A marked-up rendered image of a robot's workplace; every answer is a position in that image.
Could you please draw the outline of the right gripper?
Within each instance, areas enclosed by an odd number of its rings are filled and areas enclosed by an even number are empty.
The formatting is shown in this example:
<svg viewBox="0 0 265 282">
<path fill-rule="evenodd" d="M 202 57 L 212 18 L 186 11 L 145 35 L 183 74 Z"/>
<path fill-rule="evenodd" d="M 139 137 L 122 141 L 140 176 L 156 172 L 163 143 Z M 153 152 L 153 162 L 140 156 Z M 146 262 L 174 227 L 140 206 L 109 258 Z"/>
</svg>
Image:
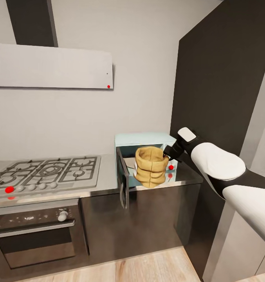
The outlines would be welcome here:
<svg viewBox="0 0 265 282">
<path fill-rule="evenodd" d="M 171 159 L 175 159 L 176 161 L 182 163 L 185 157 L 185 154 L 183 152 L 178 152 L 174 149 L 174 145 L 171 147 L 167 145 L 167 147 L 164 149 L 163 153 L 165 155 L 168 155 Z"/>
</svg>

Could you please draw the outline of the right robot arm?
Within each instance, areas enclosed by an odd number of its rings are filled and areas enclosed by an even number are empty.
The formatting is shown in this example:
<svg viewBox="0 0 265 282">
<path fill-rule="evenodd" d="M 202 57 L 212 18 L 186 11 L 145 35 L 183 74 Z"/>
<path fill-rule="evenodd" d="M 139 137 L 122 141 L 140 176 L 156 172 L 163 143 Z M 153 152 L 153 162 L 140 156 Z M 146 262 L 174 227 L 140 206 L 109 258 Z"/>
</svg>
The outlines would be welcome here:
<svg viewBox="0 0 265 282">
<path fill-rule="evenodd" d="M 226 200 L 265 242 L 265 177 L 250 171 L 238 156 L 184 127 L 163 153 L 182 163 L 186 152 L 211 188 Z"/>
</svg>

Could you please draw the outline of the popcorn bag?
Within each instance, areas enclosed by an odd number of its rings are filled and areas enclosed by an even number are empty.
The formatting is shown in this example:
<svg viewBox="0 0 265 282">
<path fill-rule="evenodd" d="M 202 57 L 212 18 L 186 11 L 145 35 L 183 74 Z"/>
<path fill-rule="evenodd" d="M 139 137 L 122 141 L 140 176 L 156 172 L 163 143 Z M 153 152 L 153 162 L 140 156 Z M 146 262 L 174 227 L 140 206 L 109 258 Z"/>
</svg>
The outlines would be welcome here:
<svg viewBox="0 0 265 282">
<path fill-rule="evenodd" d="M 154 146 L 139 148 L 135 154 L 133 175 L 144 187 L 153 189 L 166 181 L 166 167 L 170 161 L 163 150 Z"/>
</svg>

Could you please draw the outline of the microwave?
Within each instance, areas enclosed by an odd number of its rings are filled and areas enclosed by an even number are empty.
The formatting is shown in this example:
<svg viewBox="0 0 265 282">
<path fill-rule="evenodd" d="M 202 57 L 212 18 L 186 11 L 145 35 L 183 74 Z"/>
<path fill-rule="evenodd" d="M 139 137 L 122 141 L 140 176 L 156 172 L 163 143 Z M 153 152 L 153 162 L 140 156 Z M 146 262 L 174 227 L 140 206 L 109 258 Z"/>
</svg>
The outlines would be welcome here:
<svg viewBox="0 0 265 282">
<path fill-rule="evenodd" d="M 120 189 L 120 201 L 124 214 L 129 214 L 129 174 L 135 170 L 135 154 L 139 148 L 154 146 L 164 150 L 173 146 L 177 139 L 161 132 L 114 134 L 116 174 Z M 166 170 L 176 170 L 175 159 L 169 161 Z"/>
</svg>

